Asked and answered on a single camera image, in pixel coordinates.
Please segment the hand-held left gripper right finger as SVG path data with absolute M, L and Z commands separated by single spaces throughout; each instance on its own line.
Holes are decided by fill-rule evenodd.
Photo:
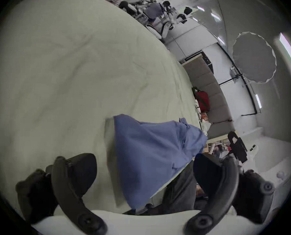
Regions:
M 265 222 L 275 191 L 273 183 L 253 170 L 244 171 L 233 157 L 219 159 L 206 153 L 195 156 L 193 174 L 208 201 L 198 214 L 187 221 L 185 234 L 209 233 L 231 206 L 237 216 L 258 225 Z

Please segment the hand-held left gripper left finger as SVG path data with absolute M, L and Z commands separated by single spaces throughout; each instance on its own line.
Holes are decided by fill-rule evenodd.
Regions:
M 57 206 L 82 232 L 105 235 L 102 218 L 85 207 L 82 197 L 97 176 L 96 157 L 83 153 L 70 159 L 58 156 L 46 170 L 37 169 L 16 184 L 18 203 L 24 219 L 37 224 L 54 215 Z

